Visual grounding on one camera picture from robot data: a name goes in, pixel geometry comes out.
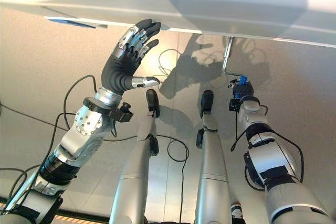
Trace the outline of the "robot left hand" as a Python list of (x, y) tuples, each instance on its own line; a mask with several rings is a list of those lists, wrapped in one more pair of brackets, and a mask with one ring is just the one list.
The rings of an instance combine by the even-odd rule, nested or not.
[(148, 88), (160, 83), (156, 77), (137, 77), (135, 72), (145, 55), (158, 45), (150, 39), (160, 32), (161, 23), (152, 19), (132, 25), (119, 38), (102, 73), (102, 87), (94, 96), (108, 106), (118, 106), (124, 92), (135, 88)]

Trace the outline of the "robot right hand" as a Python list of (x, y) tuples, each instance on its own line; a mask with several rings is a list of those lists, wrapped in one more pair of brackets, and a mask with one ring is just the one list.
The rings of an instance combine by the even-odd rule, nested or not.
[(229, 82), (228, 87), (233, 91), (233, 98), (242, 99), (245, 96), (253, 96), (254, 89), (246, 76), (241, 76)]

